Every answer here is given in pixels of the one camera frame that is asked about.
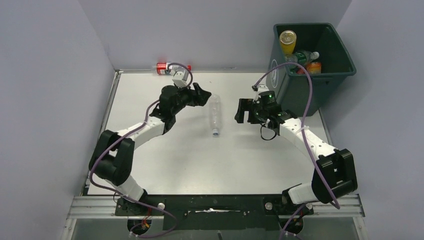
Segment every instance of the screw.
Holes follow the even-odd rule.
[[[159,204],[157,205],[157,208],[164,210],[165,209],[165,204],[163,204],[162,202],[159,202]]]
[[[266,210],[272,210],[273,209],[273,204],[270,202],[265,203],[265,209]]]

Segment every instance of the gray wall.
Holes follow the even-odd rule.
[[[351,0],[79,0],[115,69],[266,69],[273,25],[337,26]]]
[[[325,118],[355,157],[370,239],[423,239],[424,1],[353,0],[337,31],[356,64]]]
[[[55,240],[113,78],[77,0],[0,1],[0,239]]]

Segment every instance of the table surface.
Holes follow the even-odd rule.
[[[131,175],[142,188],[149,194],[166,195],[280,194],[312,180],[311,160],[289,141],[283,137],[264,141],[258,124],[234,120],[239,99],[254,97],[251,86],[262,73],[193,75],[202,89],[220,96],[221,135],[212,137],[208,104],[184,108],[168,133],[135,150]],[[106,129],[118,131],[143,121],[147,106],[159,98],[162,87],[171,84],[171,76],[123,73]],[[305,122],[327,141],[319,112]],[[109,186],[97,176],[94,181]],[[88,194],[111,192],[90,185]]]

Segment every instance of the bottle cap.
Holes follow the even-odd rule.
[[[212,129],[212,135],[218,137],[220,135],[220,130],[218,128]]]
[[[310,59],[311,60],[315,60],[315,59],[317,59],[317,58],[319,58],[320,57],[320,53],[319,52],[317,52],[317,51],[314,51],[311,55],[310,55]]]

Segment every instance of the green plastic bin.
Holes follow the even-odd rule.
[[[348,76],[357,72],[345,45],[330,23],[290,23],[274,25],[274,44],[268,69],[285,63],[279,36],[286,30],[292,30],[297,35],[297,50],[319,52],[321,73],[311,74],[312,101],[307,116],[312,116],[329,99],[331,94]],[[289,67],[281,67],[270,73],[266,85],[275,91],[276,100],[283,110],[290,110],[301,117],[309,96],[309,83],[305,74],[289,71]]]

